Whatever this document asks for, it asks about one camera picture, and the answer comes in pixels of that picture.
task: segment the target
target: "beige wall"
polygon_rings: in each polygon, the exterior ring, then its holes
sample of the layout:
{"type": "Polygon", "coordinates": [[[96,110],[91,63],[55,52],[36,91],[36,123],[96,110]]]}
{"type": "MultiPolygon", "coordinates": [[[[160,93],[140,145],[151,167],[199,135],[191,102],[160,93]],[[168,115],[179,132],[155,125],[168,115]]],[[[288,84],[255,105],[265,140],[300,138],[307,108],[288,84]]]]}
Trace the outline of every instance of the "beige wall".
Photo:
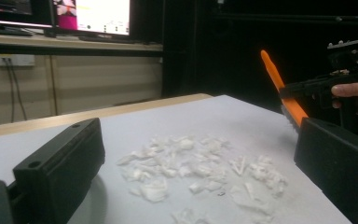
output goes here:
{"type": "MultiPolygon", "coordinates": [[[[15,73],[27,117],[38,119],[158,99],[162,70],[159,58],[35,56],[35,66],[15,67],[15,73]]],[[[0,67],[0,124],[10,119],[10,81],[0,67]]]]}

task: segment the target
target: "finger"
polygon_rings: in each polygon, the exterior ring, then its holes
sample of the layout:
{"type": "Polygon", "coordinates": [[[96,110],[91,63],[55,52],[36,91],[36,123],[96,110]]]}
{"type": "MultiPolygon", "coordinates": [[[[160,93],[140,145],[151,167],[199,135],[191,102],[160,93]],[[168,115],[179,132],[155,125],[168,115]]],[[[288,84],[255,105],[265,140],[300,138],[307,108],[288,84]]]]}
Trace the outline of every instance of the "finger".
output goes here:
{"type": "Polygon", "coordinates": [[[358,83],[352,84],[339,84],[331,89],[335,96],[351,97],[358,96],[358,83]]]}
{"type": "Polygon", "coordinates": [[[339,100],[334,100],[332,103],[333,108],[339,109],[341,108],[341,102],[339,100]]]}

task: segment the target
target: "white table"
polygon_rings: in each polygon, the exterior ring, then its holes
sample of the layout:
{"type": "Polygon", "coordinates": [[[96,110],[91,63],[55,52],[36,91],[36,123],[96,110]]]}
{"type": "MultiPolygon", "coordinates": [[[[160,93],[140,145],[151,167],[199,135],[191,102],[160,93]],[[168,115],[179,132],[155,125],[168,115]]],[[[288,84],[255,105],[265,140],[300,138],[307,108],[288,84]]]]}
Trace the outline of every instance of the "white table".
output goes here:
{"type": "MultiPolygon", "coordinates": [[[[214,223],[256,223],[257,212],[238,206],[230,197],[232,186],[243,186],[240,178],[231,178],[217,191],[198,194],[188,189],[193,180],[168,178],[168,197],[158,203],[129,193],[137,183],[123,178],[119,159],[142,149],[155,136],[202,138],[207,134],[229,141],[231,150],[225,159],[268,155],[287,177],[288,186],[274,201],[278,203],[269,223],[350,223],[296,167],[297,134],[281,114],[223,95],[104,117],[101,122],[106,161],[70,223],[174,223],[172,214],[186,208],[214,223]]],[[[0,179],[11,183],[11,169],[68,126],[0,135],[0,179]]]]}

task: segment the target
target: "television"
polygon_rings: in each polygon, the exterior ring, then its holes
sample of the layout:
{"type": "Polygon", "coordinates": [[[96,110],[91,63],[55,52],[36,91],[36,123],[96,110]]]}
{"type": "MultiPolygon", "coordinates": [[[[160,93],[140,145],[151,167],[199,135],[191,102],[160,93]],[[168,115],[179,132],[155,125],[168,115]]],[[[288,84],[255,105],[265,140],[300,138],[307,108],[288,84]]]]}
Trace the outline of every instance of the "television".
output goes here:
{"type": "Polygon", "coordinates": [[[54,27],[50,36],[133,43],[162,36],[162,0],[51,0],[54,27]]]}
{"type": "Polygon", "coordinates": [[[51,0],[0,0],[0,34],[20,35],[16,29],[51,28],[51,0]]]}

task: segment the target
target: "tv screen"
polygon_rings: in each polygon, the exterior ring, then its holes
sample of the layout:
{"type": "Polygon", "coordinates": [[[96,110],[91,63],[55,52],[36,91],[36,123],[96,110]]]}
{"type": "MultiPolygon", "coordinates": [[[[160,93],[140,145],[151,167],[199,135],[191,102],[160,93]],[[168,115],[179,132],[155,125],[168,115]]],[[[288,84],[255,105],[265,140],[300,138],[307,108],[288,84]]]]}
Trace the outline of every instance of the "tv screen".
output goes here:
{"type": "Polygon", "coordinates": [[[0,0],[0,25],[52,27],[50,0],[0,0]]]}
{"type": "Polygon", "coordinates": [[[130,0],[54,0],[59,29],[130,35],[130,0]]]}

